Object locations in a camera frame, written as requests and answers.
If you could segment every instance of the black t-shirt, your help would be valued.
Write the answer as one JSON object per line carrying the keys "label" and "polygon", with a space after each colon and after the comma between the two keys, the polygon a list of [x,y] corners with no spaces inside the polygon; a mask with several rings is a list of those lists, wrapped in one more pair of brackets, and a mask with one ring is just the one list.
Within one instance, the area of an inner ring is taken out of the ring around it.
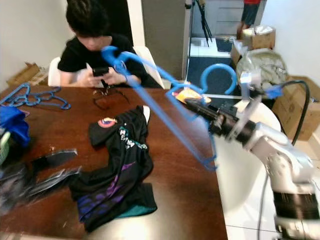
{"label": "black t-shirt", "polygon": [[[111,34],[112,42],[111,46],[117,47],[114,55],[117,57],[121,52],[127,51],[136,53],[130,43],[130,41],[123,35]],[[63,72],[77,72],[81,69],[85,69],[86,63],[91,68],[100,67],[113,67],[108,64],[102,57],[100,51],[89,51],[77,37],[69,40],[66,43],[66,47],[62,53],[61,60],[58,64],[58,69]],[[134,60],[127,60],[125,63],[128,71],[141,79],[141,85],[149,88],[159,88],[160,85],[147,74],[144,66]]]}
{"label": "black t-shirt", "polygon": [[142,106],[89,125],[91,144],[105,144],[109,158],[106,167],[82,172],[69,184],[79,220],[88,232],[116,217],[157,209],[151,184],[142,183],[153,169],[147,134]]}

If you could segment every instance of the hand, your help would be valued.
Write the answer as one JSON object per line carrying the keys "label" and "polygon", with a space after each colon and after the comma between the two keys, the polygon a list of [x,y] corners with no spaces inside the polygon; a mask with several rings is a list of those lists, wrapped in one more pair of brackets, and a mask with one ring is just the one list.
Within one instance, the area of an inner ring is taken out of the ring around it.
{"label": "hand", "polygon": [[92,69],[89,68],[81,73],[81,76],[79,76],[79,80],[77,82],[79,82],[81,87],[92,88],[99,85],[101,78],[101,76],[94,77]]}
{"label": "hand", "polygon": [[103,79],[109,85],[119,85],[127,82],[126,77],[120,73],[117,73],[113,67],[109,67],[109,72],[105,75],[100,77],[97,76],[96,78],[99,80]]}

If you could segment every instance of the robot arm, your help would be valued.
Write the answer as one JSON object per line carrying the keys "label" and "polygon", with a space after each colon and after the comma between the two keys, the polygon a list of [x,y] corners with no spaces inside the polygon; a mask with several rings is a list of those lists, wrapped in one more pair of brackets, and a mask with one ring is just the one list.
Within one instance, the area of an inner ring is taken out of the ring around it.
{"label": "robot arm", "polygon": [[213,110],[202,105],[200,100],[185,101],[188,108],[210,121],[211,133],[225,136],[227,141],[241,142],[245,150],[262,161],[270,176],[276,210],[274,221],[282,239],[320,240],[311,159],[294,148],[286,135],[267,125],[241,121],[223,109]]}

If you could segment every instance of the black cable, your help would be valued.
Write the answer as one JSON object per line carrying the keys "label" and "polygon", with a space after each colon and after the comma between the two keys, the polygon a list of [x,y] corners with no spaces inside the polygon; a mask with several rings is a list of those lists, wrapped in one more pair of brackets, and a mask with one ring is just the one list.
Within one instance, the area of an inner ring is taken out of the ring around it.
{"label": "black cable", "polygon": [[284,126],[281,124],[280,118],[278,117],[277,114],[275,114],[275,113],[273,113],[273,114],[275,115],[276,119],[278,119],[278,121],[279,121],[279,123],[280,123],[281,132],[283,132],[285,135],[287,135],[287,134],[286,134],[286,131],[285,131],[285,129],[284,129]]}
{"label": "black cable", "polygon": [[262,187],[262,193],[261,193],[261,199],[260,199],[260,209],[259,209],[259,217],[258,217],[258,226],[257,226],[257,232],[256,232],[256,239],[260,240],[260,228],[261,228],[261,219],[262,219],[262,212],[264,209],[264,199],[265,199],[265,193],[266,193],[266,187],[268,182],[269,175],[267,172],[265,172],[265,179]]}
{"label": "black cable", "polygon": [[304,100],[304,105],[303,105],[301,117],[300,117],[298,127],[296,128],[296,131],[295,131],[295,134],[294,134],[294,137],[292,140],[292,145],[295,145],[296,141],[298,140],[298,137],[299,137],[302,125],[304,123],[306,113],[307,113],[307,109],[308,109],[308,105],[309,105],[309,101],[310,101],[310,89],[309,89],[308,84],[303,80],[286,81],[285,83],[281,84],[281,88],[283,89],[285,86],[289,86],[292,84],[302,84],[305,89],[305,100]]}

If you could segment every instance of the plastic bag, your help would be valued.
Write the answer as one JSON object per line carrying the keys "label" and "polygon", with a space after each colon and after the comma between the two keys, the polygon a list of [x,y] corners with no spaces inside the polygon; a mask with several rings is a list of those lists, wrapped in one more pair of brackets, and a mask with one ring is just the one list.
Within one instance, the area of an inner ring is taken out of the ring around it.
{"label": "plastic bag", "polygon": [[261,87],[281,84],[286,81],[287,67],[279,54],[268,48],[248,51],[236,66],[236,76],[239,81],[242,72],[261,70]]}

